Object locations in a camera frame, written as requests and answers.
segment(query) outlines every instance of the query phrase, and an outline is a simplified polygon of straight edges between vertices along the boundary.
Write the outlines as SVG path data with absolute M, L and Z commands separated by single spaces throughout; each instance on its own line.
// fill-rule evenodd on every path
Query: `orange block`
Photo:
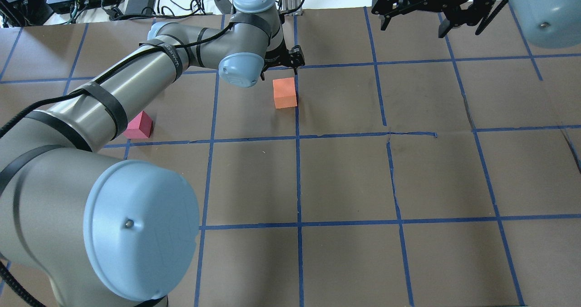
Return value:
M 274 88 L 274 107 L 294 108 L 296 104 L 295 78 L 272 80 Z

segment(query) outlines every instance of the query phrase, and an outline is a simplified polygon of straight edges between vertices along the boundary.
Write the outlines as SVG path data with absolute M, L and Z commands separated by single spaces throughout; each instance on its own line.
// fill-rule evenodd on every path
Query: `pink cube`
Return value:
M 127 124 L 127 130 L 123 135 L 127 139 L 147 139 L 151 135 L 152 125 L 151 117 L 145 112 L 141 112 Z

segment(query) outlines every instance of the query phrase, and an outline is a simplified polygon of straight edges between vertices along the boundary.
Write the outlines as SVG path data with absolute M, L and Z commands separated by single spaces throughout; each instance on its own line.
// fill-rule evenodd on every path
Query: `red block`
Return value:
M 129 122 L 123 135 L 127 139 L 147 139 L 151 135 L 152 125 L 151 117 L 141 112 Z
M 296 107 L 295 78 L 272 80 L 274 88 L 274 107 L 294 108 Z

